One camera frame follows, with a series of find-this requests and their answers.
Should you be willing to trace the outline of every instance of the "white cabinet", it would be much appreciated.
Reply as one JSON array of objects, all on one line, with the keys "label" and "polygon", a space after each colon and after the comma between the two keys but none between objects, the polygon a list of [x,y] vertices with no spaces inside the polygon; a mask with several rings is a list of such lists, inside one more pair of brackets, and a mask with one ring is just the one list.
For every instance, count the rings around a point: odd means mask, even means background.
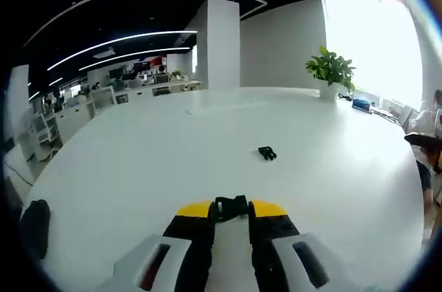
[{"label": "white cabinet", "polygon": [[65,144],[80,128],[92,118],[88,104],[74,106],[55,114],[61,142]]},{"label": "white cabinet", "polygon": [[138,88],[132,89],[127,92],[129,102],[139,100],[139,99],[148,99],[149,97],[153,97],[152,90],[150,88]]}]

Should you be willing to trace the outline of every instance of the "person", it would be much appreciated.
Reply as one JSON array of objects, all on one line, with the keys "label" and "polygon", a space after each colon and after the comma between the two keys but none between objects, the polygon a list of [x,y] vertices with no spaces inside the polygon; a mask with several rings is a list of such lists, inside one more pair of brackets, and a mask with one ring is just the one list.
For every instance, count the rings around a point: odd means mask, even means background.
[{"label": "person", "polygon": [[52,100],[48,97],[45,97],[44,99],[44,105],[43,105],[44,115],[52,114]]},{"label": "person", "polygon": [[125,87],[125,83],[124,81],[122,81],[121,77],[118,77],[113,83],[112,83],[112,87],[114,92],[119,92],[121,90],[124,89]]},{"label": "person", "polygon": [[437,114],[439,109],[442,109],[442,90],[434,92],[434,114]]},{"label": "person", "polygon": [[416,156],[416,164],[419,171],[419,177],[421,178],[421,186],[423,193],[423,213],[426,215],[430,212],[433,205],[433,187],[436,183],[438,175],[432,175],[432,170],[436,166],[439,160],[439,151],[433,148],[420,148],[420,152],[423,155]]},{"label": "person", "polygon": [[[437,148],[423,148],[423,152],[427,157],[427,161],[429,165],[433,167],[432,173],[432,184],[433,187],[437,190],[438,194],[436,194],[436,202],[440,205],[442,202],[442,154],[441,150]],[[432,229],[432,234],[430,239],[434,238],[436,232],[439,228],[442,227],[442,209],[439,208],[437,210],[436,218],[434,220],[434,225]]]},{"label": "person", "polygon": [[434,110],[422,110],[416,118],[411,119],[407,132],[417,132],[417,133],[434,133],[434,120],[437,116],[437,111],[442,109],[442,90],[436,90],[434,92]]}]

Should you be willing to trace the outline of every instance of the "window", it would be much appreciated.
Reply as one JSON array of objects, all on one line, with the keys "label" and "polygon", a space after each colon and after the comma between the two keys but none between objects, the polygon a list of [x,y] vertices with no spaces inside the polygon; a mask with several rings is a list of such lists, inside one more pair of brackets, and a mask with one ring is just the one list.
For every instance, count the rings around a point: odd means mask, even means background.
[{"label": "window", "polygon": [[196,73],[198,68],[198,51],[196,45],[192,49],[192,73]]},{"label": "window", "polygon": [[72,97],[78,94],[78,92],[81,90],[81,85],[74,85],[70,88],[70,93],[72,94]]},{"label": "window", "polygon": [[355,86],[419,109],[421,51],[401,0],[324,0],[324,7],[327,48],[353,61]]}]

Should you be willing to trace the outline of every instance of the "floor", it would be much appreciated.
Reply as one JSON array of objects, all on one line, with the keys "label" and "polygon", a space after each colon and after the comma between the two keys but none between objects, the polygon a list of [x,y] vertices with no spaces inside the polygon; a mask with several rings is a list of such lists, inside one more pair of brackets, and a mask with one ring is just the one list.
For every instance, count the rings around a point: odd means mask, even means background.
[{"label": "floor", "polygon": [[47,159],[45,161],[38,162],[35,155],[30,159],[30,161],[28,161],[29,169],[34,176],[34,180],[37,180],[37,178],[41,175],[45,167],[48,165],[49,161],[50,160]]}]

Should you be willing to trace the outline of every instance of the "white table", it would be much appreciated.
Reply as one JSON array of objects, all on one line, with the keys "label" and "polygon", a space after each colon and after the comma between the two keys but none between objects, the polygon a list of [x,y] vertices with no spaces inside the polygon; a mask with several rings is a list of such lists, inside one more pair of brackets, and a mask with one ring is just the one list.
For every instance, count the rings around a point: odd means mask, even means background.
[{"label": "white table", "polygon": [[198,80],[174,80],[174,81],[169,81],[167,83],[152,84],[145,87],[150,89],[156,89],[156,88],[175,87],[175,86],[197,86],[200,84],[201,81]]},{"label": "white table", "polygon": [[[346,263],[392,287],[421,250],[423,200],[400,126],[315,90],[241,88],[104,111],[49,163],[28,204],[52,211],[44,266],[64,291],[97,286],[189,202],[262,199],[287,209]],[[266,162],[257,152],[271,146]]]}]

